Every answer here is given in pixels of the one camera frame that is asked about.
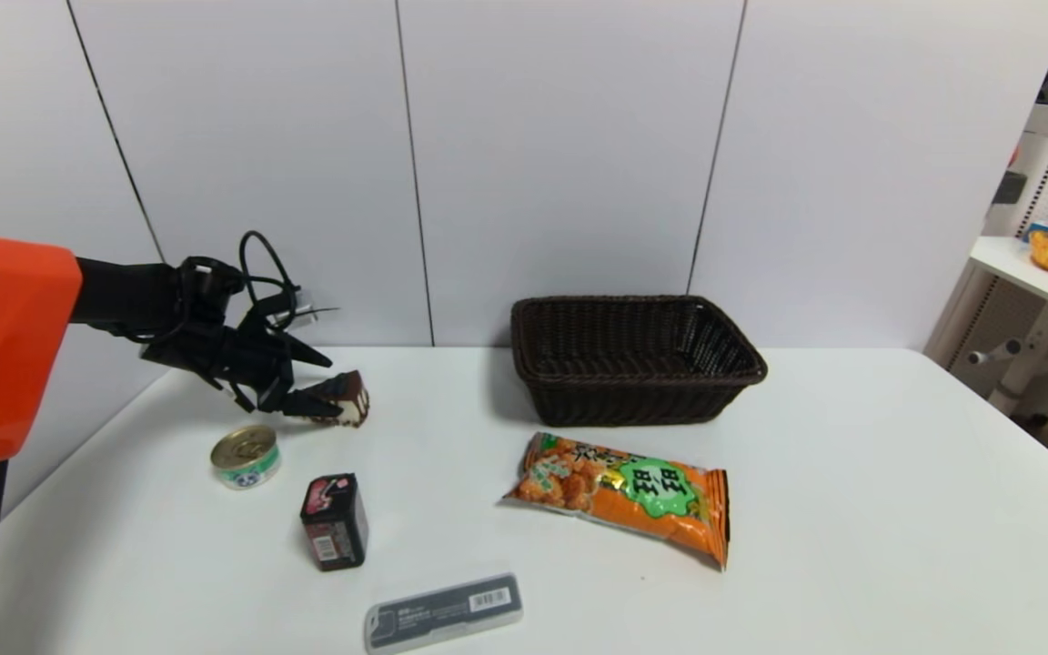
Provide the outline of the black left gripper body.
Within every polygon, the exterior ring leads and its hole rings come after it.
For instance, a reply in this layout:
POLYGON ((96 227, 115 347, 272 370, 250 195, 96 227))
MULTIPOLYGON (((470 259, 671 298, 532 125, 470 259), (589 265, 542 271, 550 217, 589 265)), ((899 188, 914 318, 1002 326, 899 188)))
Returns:
POLYGON ((288 343, 269 330, 224 325, 217 331, 209 376, 228 386, 230 397, 246 413, 275 411, 294 383, 288 343))

